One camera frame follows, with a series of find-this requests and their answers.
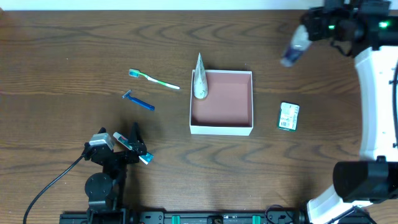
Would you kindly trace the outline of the small teal white toothpaste tube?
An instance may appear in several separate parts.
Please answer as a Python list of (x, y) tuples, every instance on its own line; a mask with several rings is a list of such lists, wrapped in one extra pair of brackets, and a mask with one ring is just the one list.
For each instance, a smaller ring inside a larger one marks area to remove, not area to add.
[[(121, 135), (118, 132), (115, 132), (113, 134), (113, 137), (119, 142), (121, 143), (123, 146), (125, 146), (126, 148), (128, 148), (130, 151), (133, 151), (133, 147), (131, 145), (129, 145), (128, 143), (128, 139), (125, 138), (123, 135)], [(148, 165), (152, 160), (153, 160), (154, 156), (147, 152), (146, 154), (139, 156), (139, 159), (145, 164)]]

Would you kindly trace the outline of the clear bottle dark blue cap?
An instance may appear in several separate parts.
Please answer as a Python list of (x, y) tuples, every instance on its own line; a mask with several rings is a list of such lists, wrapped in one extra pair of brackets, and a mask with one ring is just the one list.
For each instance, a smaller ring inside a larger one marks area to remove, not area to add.
[(292, 67), (295, 62), (308, 50), (312, 41), (304, 25), (299, 25), (295, 30), (292, 40), (282, 54), (280, 63), (285, 67)]

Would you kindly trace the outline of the white squeeze tube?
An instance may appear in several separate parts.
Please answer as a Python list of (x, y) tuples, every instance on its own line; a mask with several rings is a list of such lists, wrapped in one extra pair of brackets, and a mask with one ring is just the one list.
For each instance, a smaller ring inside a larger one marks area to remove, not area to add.
[(195, 74), (193, 77), (193, 95), (199, 100), (204, 100), (208, 95), (208, 83), (201, 53), (198, 54)]

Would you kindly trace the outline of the green white soap box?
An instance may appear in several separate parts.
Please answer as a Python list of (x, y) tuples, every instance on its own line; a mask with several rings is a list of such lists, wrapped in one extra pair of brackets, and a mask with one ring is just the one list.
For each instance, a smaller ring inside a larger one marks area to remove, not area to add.
[(280, 104), (277, 127), (285, 131), (295, 132), (297, 130), (299, 111), (299, 105), (282, 102)]

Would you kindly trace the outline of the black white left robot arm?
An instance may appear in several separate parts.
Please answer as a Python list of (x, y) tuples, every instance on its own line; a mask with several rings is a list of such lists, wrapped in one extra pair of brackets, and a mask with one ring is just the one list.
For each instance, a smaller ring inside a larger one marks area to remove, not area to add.
[(127, 166), (138, 163), (139, 157), (147, 152), (137, 123), (132, 125), (130, 136), (123, 139), (127, 150), (114, 151), (114, 140), (114, 137), (101, 128), (98, 134), (85, 143), (82, 153), (86, 161), (102, 167), (102, 171), (89, 177), (85, 184), (89, 209), (96, 213), (123, 208)]

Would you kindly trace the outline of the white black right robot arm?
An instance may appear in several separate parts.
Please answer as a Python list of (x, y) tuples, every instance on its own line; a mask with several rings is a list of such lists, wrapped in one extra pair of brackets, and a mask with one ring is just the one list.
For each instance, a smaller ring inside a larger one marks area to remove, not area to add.
[(301, 18), (311, 41), (349, 42), (361, 90), (358, 161), (339, 162), (333, 183), (295, 223), (369, 223), (364, 208), (397, 198), (397, 17), (389, 1), (325, 1)]

